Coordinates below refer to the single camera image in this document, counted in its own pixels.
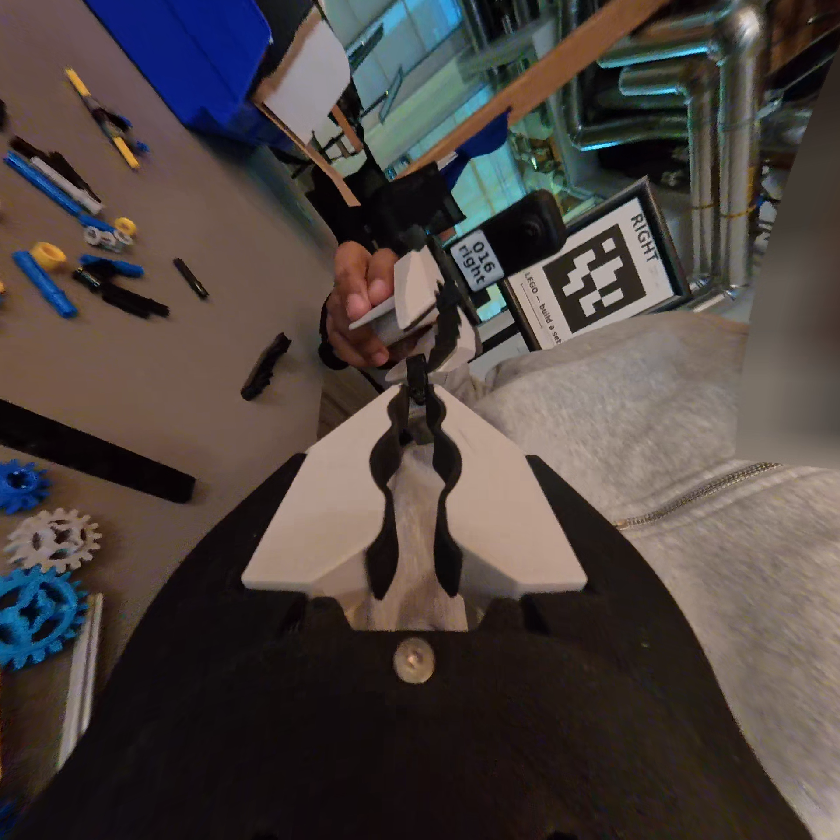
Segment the long black lego beam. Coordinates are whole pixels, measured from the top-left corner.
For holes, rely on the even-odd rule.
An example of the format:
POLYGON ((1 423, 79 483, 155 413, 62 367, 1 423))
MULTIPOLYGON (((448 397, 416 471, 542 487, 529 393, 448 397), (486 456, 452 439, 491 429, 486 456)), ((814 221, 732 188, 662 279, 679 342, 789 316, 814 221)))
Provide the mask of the long black lego beam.
POLYGON ((193 476, 5 400, 1 401, 1 443, 151 497, 178 504, 193 498, 193 476))

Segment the black lego connector piece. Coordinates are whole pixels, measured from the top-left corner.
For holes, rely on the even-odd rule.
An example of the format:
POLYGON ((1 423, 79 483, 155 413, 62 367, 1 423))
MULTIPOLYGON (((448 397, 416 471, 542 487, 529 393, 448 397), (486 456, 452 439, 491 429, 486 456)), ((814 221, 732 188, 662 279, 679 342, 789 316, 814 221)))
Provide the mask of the black lego connector piece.
POLYGON ((408 412, 406 434, 417 445, 431 445, 434 436, 428 424, 429 381, 425 355, 417 353, 406 360, 408 412))

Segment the white lego gear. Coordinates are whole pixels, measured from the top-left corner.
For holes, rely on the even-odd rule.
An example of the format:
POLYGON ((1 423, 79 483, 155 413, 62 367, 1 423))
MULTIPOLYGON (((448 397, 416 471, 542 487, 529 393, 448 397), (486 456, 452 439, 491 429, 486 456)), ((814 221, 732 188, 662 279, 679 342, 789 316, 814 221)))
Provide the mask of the white lego gear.
POLYGON ((101 533, 87 514, 58 508, 23 520, 7 539, 7 564, 25 571, 78 571, 100 549, 101 533))

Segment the white flat strip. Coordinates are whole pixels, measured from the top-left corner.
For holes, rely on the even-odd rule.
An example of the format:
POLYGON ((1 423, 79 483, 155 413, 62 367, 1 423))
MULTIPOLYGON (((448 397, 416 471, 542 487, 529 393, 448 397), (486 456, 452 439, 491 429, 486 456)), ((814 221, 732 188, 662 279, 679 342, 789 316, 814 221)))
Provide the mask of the white flat strip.
POLYGON ((66 707, 56 768, 60 770, 88 729, 98 671, 104 595, 91 593, 84 623, 72 649, 66 707))

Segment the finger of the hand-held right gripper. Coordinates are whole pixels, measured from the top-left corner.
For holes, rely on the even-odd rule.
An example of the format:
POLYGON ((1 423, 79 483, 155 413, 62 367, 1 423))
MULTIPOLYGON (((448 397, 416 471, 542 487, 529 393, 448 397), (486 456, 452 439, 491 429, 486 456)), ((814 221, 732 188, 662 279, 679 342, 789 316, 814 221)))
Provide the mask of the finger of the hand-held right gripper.
POLYGON ((442 280, 436 308, 429 317, 411 332, 386 332, 387 349, 406 352, 386 373, 386 383, 406 383, 406 360, 411 355, 425 355, 429 382, 441 382, 449 373, 472 361, 481 344, 477 329, 468 317, 467 305, 462 286, 452 280, 442 280))
POLYGON ((442 272, 431 251, 411 251, 394 266, 394 291, 362 318, 350 324, 355 331, 411 332, 436 308, 442 272))

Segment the silver ventilation duct pipes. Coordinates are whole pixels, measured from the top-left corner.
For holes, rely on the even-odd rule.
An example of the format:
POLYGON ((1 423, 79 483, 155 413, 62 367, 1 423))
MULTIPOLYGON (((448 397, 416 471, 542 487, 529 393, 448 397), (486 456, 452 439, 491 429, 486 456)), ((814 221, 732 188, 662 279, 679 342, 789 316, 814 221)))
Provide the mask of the silver ventilation duct pipes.
POLYGON ((750 282, 769 35, 763 2, 723 2, 643 26, 602 58, 584 62, 584 68, 620 69, 626 98, 681 96, 685 117, 659 110, 587 124, 584 72, 561 89, 563 125, 582 152, 647 140, 688 141, 691 276, 702 297, 729 297, 750 282))

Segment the black lego bracket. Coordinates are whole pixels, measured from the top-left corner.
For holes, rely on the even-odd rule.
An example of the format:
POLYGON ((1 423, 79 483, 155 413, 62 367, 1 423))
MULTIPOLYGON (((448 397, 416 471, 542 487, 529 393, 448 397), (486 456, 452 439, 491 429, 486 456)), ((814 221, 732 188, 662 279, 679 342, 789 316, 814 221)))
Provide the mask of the black lego bracket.
POLYGON ((279 359, 291 346, 291 340, 280 332, 261 352, 254 368, 248 374, 240 389, 240 395, 246 402, 252 402, 261 396, 271 383, 279 359))

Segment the blue bin with tag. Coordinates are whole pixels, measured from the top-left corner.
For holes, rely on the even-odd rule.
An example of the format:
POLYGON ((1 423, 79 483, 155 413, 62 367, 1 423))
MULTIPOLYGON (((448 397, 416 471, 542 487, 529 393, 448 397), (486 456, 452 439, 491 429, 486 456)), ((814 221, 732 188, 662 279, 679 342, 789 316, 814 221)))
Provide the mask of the blue bin with tag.
POLYGON ((270 27, 252 1, 87 1, 90 10, 187 128, 256 141, 248 100, 270 27))

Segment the small blue lego gear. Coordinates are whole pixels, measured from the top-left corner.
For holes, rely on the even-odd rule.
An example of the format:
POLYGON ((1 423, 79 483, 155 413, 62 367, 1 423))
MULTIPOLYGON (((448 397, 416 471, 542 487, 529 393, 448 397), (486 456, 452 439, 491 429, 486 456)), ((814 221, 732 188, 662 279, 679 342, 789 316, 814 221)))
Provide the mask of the small blue lego gear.
POLYGON ((37 508, 49 495, 46 469, 16 459, 1 462, 1 512, 11 516, 37 508))

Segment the small lego pieces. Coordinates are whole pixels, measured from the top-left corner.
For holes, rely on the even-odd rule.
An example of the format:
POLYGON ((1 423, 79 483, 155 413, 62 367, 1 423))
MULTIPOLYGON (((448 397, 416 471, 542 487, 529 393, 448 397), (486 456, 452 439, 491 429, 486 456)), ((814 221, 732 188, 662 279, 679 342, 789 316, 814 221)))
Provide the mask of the small lego pieces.
MULTIPOLYGON (((133 136, 131 121, 94 98, 74 69, 67 67, 64 76, 109 146, 132 172, 139 172, 149 147, 133 136)), ((81 226, 88 252, 79 257, 71 279, 105 304, 137 319, 170 317, 171 310, 164 303, 121 284, 145 276, 142 266, 123 258, 137 238, 136 223, 126 216, 106 219, 100 195, 62 153, 42 150, 15 135, 7 142, 3 163, 81 226)), ((77 307, 56 282, 56 274, 67 267, 67 255, 61 248, 38 241, 13 252, 12 260, 53 312, 67 320, 78 316, 77 307)))

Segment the person's grey hoodie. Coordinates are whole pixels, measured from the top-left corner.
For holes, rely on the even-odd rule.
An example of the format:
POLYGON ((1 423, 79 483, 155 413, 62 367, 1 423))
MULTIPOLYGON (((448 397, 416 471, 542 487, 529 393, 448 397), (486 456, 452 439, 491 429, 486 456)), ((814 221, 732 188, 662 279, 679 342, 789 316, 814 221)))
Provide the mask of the person's grey hoodie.
POLYGON ((735 455, 748 328, 634 318, 448 389, 558 480, 585 592, 463 636, 392 838, 838 838, 838 472, 735 455))

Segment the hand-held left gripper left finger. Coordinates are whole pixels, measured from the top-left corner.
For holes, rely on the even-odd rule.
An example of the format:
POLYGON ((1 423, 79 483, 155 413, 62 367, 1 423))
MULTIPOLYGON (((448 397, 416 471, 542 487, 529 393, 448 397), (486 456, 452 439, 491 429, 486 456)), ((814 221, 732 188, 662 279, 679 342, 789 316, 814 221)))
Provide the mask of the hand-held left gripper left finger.
POLYGON ((395 385, 304 455, 242 573, 250 590, 382 600, 398 561, 391 483, 410 398, 395 385))

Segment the person's right hand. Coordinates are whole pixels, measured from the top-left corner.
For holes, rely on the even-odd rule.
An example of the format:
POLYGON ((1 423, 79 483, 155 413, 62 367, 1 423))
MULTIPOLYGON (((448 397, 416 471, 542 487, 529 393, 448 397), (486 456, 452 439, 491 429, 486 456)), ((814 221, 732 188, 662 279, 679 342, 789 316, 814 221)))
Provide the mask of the person's right hand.
POLYGON ((324 329, 327 345, 341 363, 381 369, 396 362, 369 327, 352 329, 351 325, 393 294, 397 260, 389 248, 370 252, 354 241, 337 248, 333 288, 324 305, 324 329))

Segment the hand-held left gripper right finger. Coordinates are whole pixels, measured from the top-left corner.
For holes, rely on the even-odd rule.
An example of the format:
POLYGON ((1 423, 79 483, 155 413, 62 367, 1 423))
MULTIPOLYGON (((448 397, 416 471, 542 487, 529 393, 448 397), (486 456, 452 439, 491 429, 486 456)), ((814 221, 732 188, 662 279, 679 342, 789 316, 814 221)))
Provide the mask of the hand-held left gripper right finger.
POLYGON ((432 385, 426 402, 437 501, 434 567, 449 596, 580 592, 587 576, 518 446, 432 385))

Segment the large blue lego gear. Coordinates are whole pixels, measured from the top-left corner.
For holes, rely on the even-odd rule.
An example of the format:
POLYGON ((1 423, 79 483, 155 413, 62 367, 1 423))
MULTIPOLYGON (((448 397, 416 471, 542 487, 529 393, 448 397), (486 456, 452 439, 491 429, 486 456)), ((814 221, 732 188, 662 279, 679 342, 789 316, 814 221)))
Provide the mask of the large blue lego gear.
POLYGON ((68 572, 15 569, 1 578, 1 666, 19 670, 59 653, 78 636, 88 595, 68 572))

